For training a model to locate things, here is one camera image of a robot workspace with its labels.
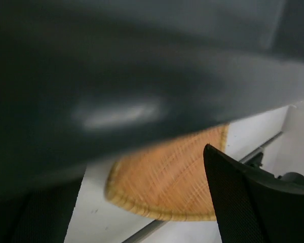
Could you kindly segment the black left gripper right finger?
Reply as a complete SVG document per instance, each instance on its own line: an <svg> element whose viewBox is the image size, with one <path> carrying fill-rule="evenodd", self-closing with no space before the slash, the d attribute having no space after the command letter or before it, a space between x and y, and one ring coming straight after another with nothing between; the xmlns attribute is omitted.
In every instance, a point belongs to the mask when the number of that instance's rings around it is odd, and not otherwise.
<svg viewBox="0 0 304 243"><path fill-rule="evenodd" d="M207 144L204 167L222 242L304 242L304 176L275 177Z"/></svg>

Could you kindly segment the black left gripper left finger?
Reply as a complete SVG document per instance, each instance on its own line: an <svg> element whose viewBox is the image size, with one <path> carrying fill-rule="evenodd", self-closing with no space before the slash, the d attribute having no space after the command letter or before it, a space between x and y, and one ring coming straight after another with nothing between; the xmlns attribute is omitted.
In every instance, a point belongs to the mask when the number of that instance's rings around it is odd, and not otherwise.
<svg viewBox="0 0 304 243"><path fill-rule="evenodd" d="M64 242L78 187L55 187L0 201L0 242Z"/></svg>

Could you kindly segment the woven bamboo fan plate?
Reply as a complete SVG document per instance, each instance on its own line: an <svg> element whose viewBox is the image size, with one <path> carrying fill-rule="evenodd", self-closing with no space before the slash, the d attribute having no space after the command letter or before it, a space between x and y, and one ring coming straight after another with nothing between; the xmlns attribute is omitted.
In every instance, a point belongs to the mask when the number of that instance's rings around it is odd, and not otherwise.
<svg viewBox="0 0 304 243"><path fill-rule="evenodd" d="M213 127L124 155L106 180L113 205L161 221L215 221L203 150L225 151L229 125Z"/></svg>

